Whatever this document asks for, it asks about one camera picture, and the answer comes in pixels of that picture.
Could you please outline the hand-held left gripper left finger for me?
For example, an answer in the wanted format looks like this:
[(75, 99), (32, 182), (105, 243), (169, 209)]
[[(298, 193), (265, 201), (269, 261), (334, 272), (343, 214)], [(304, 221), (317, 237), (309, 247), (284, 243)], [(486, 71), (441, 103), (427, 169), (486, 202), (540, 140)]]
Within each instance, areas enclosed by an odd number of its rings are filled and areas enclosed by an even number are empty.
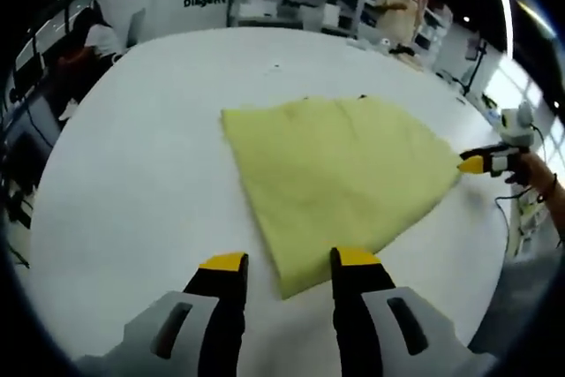
[(83, 376), (234, 376), (245, 332), (248, 255), (215, 255), (181, 291), (124, 325), (106, 354), (79, 359)]

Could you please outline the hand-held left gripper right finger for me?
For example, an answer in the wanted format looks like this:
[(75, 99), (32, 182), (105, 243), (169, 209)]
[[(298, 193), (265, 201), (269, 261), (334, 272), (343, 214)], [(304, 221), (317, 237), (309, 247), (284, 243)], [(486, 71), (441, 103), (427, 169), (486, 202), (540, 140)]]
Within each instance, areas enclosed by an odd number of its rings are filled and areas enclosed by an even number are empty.
[(411, 288), (395, 285), (366, 250), (330, 251), (333, 325), (344, 376), (463, 376), (477, 356), (452, 321)]

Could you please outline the person's right hand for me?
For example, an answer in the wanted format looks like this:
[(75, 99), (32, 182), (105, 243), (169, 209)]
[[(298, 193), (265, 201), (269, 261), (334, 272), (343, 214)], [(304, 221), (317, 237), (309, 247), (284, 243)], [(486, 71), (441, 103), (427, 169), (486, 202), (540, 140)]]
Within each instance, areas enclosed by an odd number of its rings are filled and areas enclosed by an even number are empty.
[(554, 190), (556, 178), (546, 163), (534, 153), (519, 155), (512, 175), (505, 179), (507, 184), (532, 187), (539, 195), (548, 197)]

